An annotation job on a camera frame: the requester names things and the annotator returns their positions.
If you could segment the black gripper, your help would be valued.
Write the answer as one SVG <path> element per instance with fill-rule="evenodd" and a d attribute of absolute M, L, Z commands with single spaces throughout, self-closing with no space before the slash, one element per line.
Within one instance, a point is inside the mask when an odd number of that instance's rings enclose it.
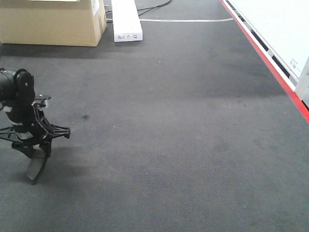
<path fill-rule="evenodd" d="M 1 95 L 0 103 L 10 126 L 0 130 L 0 138 L 12 142 L 12 148 L 28 158 L 47 159 L 51 156 L 51 142 L 57 137 L 70 137 L 70 129 L 50 124 L 42 108 L 50 95 L 33 95 L 29 99 L 17 95 Z"/>

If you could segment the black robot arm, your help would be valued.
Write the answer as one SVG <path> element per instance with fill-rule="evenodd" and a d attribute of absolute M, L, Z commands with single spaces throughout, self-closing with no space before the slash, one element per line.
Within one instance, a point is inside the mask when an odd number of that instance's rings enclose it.
<path fill-rule="evenodd" d="M 70 129 L 51 124 L 42 110 L 49 95 L 37 95 L 34 76 L 25 69 L 0 69 L 0 103 L 10 126 L 0 130 L 0 138 L 12 142 L 12 148 L 34 157 L 38 145 L 44 157 L 51 156 L 52 140 L 70 137 Z"/>

